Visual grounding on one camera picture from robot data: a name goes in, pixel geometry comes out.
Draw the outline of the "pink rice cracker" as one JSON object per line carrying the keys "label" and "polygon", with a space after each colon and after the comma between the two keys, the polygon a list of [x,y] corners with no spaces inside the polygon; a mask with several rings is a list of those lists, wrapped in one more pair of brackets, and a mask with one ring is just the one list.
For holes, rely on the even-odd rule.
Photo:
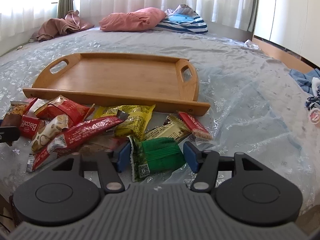
{"label": "pink rice cracker", "polygon": [[80,146],[78,152],[82,155],[94,155],[97,152],[110,152],[116,150],[127,141],[127,138],[114,138],[108,136],[95,137]]}

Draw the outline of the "red Biscoff biscuit packet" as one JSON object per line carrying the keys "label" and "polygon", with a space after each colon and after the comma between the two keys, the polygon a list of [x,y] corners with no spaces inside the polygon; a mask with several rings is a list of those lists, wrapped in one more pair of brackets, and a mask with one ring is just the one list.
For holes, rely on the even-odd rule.
{"label": "red Biscoff biscuit packet", "polygon": [[32,140],[37,134],[38,130],[46,125],[44,120],[24,115],[19,126],[22,137]]}

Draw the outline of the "brown almond snack packet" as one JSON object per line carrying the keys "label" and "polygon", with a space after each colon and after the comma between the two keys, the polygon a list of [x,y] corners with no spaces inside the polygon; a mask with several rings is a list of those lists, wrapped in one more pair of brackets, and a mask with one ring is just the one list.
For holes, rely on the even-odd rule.
{"label": "brown almond snack packet", "polygon": [[10,107],[6,112],[1,127],[20,126],[22,116],[27,109],[28,103],[23,101],[11,101]]}

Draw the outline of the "white gold spotted snack bar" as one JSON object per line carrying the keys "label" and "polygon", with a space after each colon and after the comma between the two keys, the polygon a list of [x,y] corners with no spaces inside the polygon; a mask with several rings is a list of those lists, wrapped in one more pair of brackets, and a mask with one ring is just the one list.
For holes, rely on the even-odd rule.
{"label": "white gold spotted snack bar", "polygon": [[54,139],[64,129],[69,127],[69,117],[66,114],[56,116],[52,121],[40,128],[32,140],[31,149],[38,152]]}

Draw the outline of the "green snack packet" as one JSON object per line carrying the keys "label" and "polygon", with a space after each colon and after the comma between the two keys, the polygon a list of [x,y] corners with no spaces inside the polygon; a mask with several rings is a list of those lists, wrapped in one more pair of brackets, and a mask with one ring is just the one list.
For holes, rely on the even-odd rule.
{"label": "green snack packet", "polygon": [[174,171],[185,164],[183,153],[174,138],[155,138],[139,141],[128,137],[131,144],[130,164],[132,181],[165,171]]}

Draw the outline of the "pale yellow candy packet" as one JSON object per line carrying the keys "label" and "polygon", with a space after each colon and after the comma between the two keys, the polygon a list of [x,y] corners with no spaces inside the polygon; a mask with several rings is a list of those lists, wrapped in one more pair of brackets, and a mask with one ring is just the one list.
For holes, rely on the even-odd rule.
{"label": "pale yellow candy packet", "polygon": [[143,140],[173,138],[177,143],[191,135],[185,123],[173,114],[169,114],[163,126],[156,127],[144,134]]}

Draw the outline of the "yellow snack packet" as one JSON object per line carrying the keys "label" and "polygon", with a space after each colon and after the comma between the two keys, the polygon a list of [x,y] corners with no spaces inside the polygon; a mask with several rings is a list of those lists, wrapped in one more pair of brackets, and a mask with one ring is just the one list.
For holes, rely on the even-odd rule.
{"label": "yellow snack packet", "polygon": [[131,135],[139,140],[143,139],[145,129],[151,120],[152,112],[156,105],[121,105],[113,107],[100,106],[94,113],[93,118],[101,118],[105,116],[116,115],[118,111],[122,111],[129,116],[114,129],[115,137],[126,137]]}

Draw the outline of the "long red snack stick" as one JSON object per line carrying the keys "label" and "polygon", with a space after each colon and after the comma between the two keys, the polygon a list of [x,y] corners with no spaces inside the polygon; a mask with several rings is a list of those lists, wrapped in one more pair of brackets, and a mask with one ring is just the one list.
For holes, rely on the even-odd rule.
{"label": "long red snack stick", "polygon": [[84,121],[69,129],[63,129],[36,154],[29,156],[26,171],[33,172],[61,156],[72,153],[84,142],[122,124],[128,116],[127,113],[119,110],[116,115]]}

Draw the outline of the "red gold nut packet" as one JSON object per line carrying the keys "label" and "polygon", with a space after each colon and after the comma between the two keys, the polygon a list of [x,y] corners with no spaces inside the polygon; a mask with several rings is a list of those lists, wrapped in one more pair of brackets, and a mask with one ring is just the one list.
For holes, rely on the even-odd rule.
{"label": "red gold nut packet", "polygon": [[85,121],[94,112],[94,107],[95,104],[87,107],[60,95],[39,107],[34,113],[37,118],[49,121],[65,114],[69,117],[69,126],[74,126]]}

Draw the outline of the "snowflake patterned bed sheet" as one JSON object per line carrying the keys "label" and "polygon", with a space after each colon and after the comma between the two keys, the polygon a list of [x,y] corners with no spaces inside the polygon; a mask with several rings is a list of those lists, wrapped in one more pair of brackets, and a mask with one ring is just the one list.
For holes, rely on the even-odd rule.
{"label": "snowflake patterned bed sheet", "polygon": [[319,129],[308,119],[307,94],[289,69],[262,51],[215,35],[164,31],[105,33],[97,28],[1,57],[1,114],[24,99],[49,63],[72,53],[155,54],[189,59],[200,80],[199,99],[210,103],[200,122],[213,136],[197,141],[223,155],[245,152],[295,183],[303,211],[319,204]]}

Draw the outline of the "wooden serving tray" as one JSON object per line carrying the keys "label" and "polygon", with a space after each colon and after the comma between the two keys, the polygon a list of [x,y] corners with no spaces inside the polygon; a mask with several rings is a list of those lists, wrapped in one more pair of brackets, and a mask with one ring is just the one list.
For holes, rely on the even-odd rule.
{"label": "wooden serving tray", "polygon": [[26,97],[63,95],[83,105],[154,105],[155,111],[203,116],[210,104],[199,102],[199,78],[188,59],[126,53],[75,53],[40,72]]}

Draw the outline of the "crumpled clear plastic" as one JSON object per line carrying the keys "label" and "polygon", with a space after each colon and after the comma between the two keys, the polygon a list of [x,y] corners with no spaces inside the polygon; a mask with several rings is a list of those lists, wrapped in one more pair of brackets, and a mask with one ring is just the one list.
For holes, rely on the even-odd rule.
{"label": "crumpled clear plastic", "polygon": [[263,51],[259,48],[259,46],[253,43],[251,40],[246,40],[242,46],[242,49],[250,50],[259,54],[263,53]]}

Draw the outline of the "blue clothes pile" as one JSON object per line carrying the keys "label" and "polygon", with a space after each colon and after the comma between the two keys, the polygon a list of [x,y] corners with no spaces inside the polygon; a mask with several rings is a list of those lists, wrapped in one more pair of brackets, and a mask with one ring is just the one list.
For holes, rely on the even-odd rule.
{"label": "blue clothes pile", "polygon": [[298,70],[291,69],[289,75],[298,83],[298,85],[304,90],[305,92],[313,95],[312,91],[312,78],[317,77],[319,78],[319,69],[313,69],[312,71],[304,74]]}

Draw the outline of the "blue striped pillow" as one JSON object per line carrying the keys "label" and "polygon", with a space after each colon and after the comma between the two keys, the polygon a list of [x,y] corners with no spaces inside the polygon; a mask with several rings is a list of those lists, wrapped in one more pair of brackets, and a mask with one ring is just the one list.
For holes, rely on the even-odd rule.
{"label": "blue striped pillow", "polygon": [[187,34],[208,33],[208,27],[203,18],[186,4],[180,4],[175,10],[167,9],[165,18],[153,30]]}

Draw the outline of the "pink pillow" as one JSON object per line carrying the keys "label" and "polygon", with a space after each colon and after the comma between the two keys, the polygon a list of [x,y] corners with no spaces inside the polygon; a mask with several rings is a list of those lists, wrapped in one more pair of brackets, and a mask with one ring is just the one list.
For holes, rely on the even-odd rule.
{"label": "pink pillow", "polygon": [[161,9],[149,7],[129,13],[112,13],[99,21],[101,31],[145,31],[165,18]]}

